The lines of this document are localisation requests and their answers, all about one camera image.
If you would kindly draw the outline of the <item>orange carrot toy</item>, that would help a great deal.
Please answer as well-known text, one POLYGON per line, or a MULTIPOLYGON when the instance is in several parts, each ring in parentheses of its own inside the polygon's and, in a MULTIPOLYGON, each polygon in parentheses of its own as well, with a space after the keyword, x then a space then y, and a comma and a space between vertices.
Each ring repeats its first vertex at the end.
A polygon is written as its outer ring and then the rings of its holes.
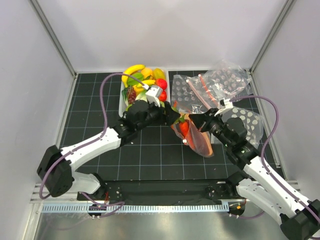
POLYGON ((187 136, 189 132, 189 123, 187 121, 187 115, 183 114, 176 122, 175 122, 176 130, 179 134, 181 134, 184 138, 187 136))

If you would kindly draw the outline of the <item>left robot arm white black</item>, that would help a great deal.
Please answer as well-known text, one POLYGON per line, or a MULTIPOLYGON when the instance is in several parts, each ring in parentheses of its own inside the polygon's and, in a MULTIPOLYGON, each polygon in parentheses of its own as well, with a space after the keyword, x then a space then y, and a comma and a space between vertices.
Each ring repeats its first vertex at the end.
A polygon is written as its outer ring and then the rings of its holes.
POLYGON ((48 195, 54 198, 67 192, 79 192, 101 200, 108 191, 107 184, 98 174, 84 174, 78 172, 78 168, 103 153, 130 143, 143 128, 155 122, 170 126, 179 117, 168 102, 157 106, 143 100, 135 101, 123 117, 101 133, 61 149, 50 146, 37 169, 42 180, 40 190, 47 189, 48 195))

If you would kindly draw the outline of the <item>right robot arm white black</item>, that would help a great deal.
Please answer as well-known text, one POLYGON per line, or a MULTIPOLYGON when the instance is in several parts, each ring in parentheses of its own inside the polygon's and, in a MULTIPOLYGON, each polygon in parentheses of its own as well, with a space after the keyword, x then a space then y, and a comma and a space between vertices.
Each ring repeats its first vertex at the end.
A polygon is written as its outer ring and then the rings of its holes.
POLYGON ((218 109, 190 114, 200 132, 213 134, 225 147, 229 160, 245 174, 231 176, 225 185, 230 198, 241 196, 269 214, 289 240, 308 240, 320 230, 320 201, 310 200, 284 180, 247 140, 247 127, 239 117, 222 120, 218 109))

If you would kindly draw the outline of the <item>hot dog toy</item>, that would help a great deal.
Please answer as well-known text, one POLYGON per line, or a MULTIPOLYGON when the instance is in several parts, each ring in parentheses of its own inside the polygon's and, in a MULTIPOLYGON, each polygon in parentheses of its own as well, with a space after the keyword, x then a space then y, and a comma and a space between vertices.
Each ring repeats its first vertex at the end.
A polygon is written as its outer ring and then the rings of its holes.
POLYGON ((187 144, 198 155, 209 158, 214 155, 211 145, 210 135, 207 132, 200 132, 191 120, 188 120, 189 131, 184 138, 184 143, 187 144))

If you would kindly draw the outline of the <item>zip bag red zipper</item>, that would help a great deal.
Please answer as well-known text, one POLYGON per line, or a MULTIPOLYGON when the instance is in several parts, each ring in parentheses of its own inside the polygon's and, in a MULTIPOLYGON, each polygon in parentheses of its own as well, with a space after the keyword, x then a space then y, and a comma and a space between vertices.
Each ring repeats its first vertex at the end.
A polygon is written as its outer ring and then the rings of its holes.
POLYGON ((211 137, 207 132, 200 132, 189 117, 189 113, 184 113, 177 108, 175 101, 172 109, 180 114, 178 120, 171 125, 171 129, 182 140, 182 143, 189 146, 196 154, 209 158, 214 155, 211 145, 211 137))

